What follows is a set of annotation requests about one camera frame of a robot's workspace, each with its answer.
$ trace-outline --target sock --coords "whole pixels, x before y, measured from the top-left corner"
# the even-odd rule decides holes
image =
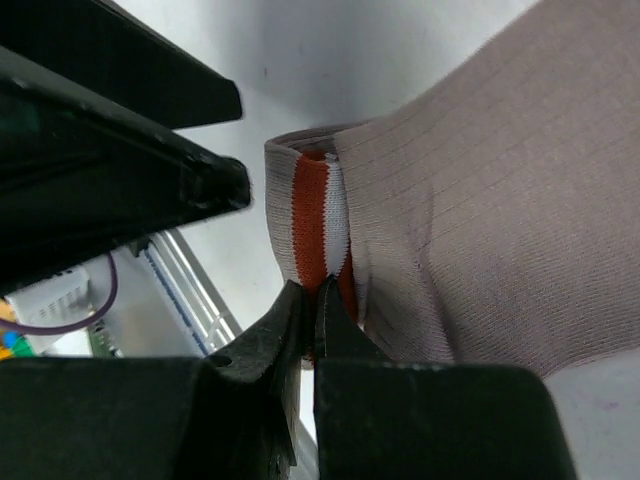
[[[353,267],[349,243],[349,216],[342,170],[336,155],[305,150],[286,159],[290,174],[281,177],[281,189],[268,196],[267,219],[274,252],[287,280],[302,285],[313,311],[322,283],[335,276],[344,305],[357,321]],[[313,365],[313,325],[307,326],[303,366]]]
[[[358,318],[392,359],[544,376],[640,346],[639,32],[636,0],[540,1],[398,111],[269,141],[285,276],[301,280],[297,160],[322,150],[343,175]]]

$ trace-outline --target orange stripe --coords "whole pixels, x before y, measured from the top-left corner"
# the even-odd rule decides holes
[[[293,249],[300,283],[315,304],[327,278],[324,261],[324,200],[329,169],[323,152],[304,152],[293,177]]]

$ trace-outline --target green object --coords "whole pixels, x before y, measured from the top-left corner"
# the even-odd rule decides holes
[[[31,350],[29,342],[24,337],[20,337],[11,349],[16,357],[35,357],[36,354]]]

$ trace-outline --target black plastic part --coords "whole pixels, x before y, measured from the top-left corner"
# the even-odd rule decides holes
[[[251,202],[245,167],[0,47],[0,293]]]
[[[287,285],[208,359],[1,362],[2,478],[288,478],[306,308]]]
[[[346,315],[334,280],[319,298],[320,480],[576,479],[553,401],[535,375],[384,360]]]
[[[168,128],[235,120],[227,80],[112,2],[3,0],[0,45]]]
[[[325,358],[390,361],[349,317],[334,278],[325,281],[318,299],[314,349],[316,361]]]

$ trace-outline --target white surface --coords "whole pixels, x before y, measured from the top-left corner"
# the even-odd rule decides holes
[[[264,141],[391,111],[445,76],[533,1],[118,3],[240,88],[242,121],[184,135],[249,167],[254,206],[183,233],[246,328],[271,306],[282,285],[264,215]],[[640,360],[634,358],[562,372],[550,380],[585,479],[640,478],[634,473],[640,472],[640,460],[633,455],[640,447],[628,443],[640,426],[640,412],[633,410],[640,381],[631,374]],[[311,383],[305,374],[301,417],[314,433]],[[620,407],[609,410],[607,402]]]

